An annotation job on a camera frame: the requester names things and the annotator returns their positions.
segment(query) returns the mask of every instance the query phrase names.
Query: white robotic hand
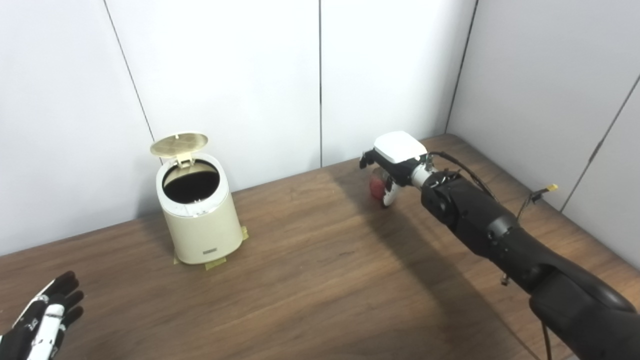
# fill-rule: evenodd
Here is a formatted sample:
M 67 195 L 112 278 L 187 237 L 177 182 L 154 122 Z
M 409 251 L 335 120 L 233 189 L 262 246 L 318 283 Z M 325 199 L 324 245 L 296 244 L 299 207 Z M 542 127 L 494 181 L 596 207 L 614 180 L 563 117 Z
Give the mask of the white robotic hand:
M 360 158 L 360 168 L 377 163 L 384 171 L 385 193 L 382 205 L 390 206 L 401 187 L 414 185 L 420 188 L 433 173 L 427 149 L 404 131 L 394 131 L 379 136 L 373 150 L 365 151 Z
M 31 299 L 13 327 L 0 336 L 0 360 L 48 360 L 60 349 L 65 331 L 82 316 L 84 298 L 74 272 L 51 281 Z

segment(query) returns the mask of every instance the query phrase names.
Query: cable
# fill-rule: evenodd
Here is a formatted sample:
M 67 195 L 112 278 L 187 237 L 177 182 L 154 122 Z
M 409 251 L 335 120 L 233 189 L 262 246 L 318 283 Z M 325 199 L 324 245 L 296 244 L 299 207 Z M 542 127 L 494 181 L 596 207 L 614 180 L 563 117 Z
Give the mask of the cable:
M 545 348 L 547 348 L 547 360 L 552 360 L 551 359 L 551 342 L 549 341 L 549 331 L 547 329 L 547 326 L 543 323 L 540 322 L 542 324 L 542 335 L 545 338 Z
M 518 215 L 516 216 L 516 221 L 518 223 L 520 223 L 520 218 L 522 218 L 522 213 L 524 213 L 524 209 L 527 208 L 527 206 L 529 206 L 529 204 L 531 203 L 531 201 L 533 201 L 534 203 L 537 200 L 540 200 L 542 198 L 542 194 L 546 193 L 546 192 L 552 192 L 554 190 L 558 189 L 556 184 L 551 184 L 549 186 L 547 186 L 544 189 L 540 189 L 536 192 L 531 192 L 527 198 L 523 201 L 522 206 L 520 206 L 520 211 L 518 211 Z M 547 326 L 545 325 L 545 323 L 540 322 L 540 324 L 542 324 L 542 336 L 545 339 L 545 348 L 547 350 L 547 360 L 552 360 L 551 357 L 551 342 L 549 341 L 549 331 L 547 329 Z
M 482 191 L 484 191 L 491 198 L 493 198 L 494 200 L 499 202 L 498 198 L 496 198 L 495 195 L 493 194 L 493 192 L 489 189 L 489 186 L 487 186 L 484 183 L 484 181 L 482 181 L 482 179 L 480 179 L 480 177 L 478 175 L 476 175 L 475 172 L 473 172 L 473 170 L 468 168 L 465 164 L 461 163 L 460 160 L 454 158 L 453 156 L 447 154 L 444 151 L 432 151 L 432 152 L 429 153 L 429 155 L 439 156 L 439 157 L 449 161 L 450 163 L 454 163 L 455 165 L 457 165 L 460 168 L 462 168 L 462 170 L 466 171 L 469 174 L 469 176 L 474 181 L 474 183 L 476 183 L 476 185 L 478 185 L 478 187 L 480 187 L 480 189 L 482 189 Z

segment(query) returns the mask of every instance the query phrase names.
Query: trash can lid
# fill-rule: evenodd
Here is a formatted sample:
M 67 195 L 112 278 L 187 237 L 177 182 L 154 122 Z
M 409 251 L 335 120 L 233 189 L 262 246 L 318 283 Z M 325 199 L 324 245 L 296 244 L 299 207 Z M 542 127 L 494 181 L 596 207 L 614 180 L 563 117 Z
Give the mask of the trash can lid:
M 181 133 L 167 136 L 151 145 L 151 153 L 161 158 L 175 158 L 202 149 L 209 139 L 200 133 Z

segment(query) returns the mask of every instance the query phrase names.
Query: white wall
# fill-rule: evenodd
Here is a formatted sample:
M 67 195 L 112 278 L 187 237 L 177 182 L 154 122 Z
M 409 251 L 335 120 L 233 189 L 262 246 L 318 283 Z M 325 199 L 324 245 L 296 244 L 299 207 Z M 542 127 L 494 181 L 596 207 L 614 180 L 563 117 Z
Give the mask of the white wall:
M 153 138 L 209 135 L 238 190 L 442 133 L 474 2 L 323 1 L 324 123 L 319 5 L 1 3 L 0 254 L 157 211 Z
M 640 89 L 636 87 L 564 209 L 566 216 L 638 269 L 639 120 Z
M 0 254 L 154 207 L 151 137 L 100 1 L 0 2 Z
M 108 0 L 156 140 L 185 130 L 239 190 L 320 167 L 315 0 Z
M 640 3 L 480 1 L 448 132 L 560 208 L 640 70 Z
M 322 1 L 323 165 L 444 132 L 475 1 Z

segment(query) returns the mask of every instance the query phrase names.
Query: open lid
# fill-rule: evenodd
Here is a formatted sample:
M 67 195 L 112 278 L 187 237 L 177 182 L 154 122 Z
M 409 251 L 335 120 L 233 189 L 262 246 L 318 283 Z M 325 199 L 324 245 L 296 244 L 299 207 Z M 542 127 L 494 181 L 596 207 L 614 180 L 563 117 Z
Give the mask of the open lid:
M 188 167 L 193 164 L 191 153 L 202 149 L 209 139 L 200 133 L 182 133 L 167 136 L 151 145 L 151 153 L 165 159 L 176 158 L 178 165 Z

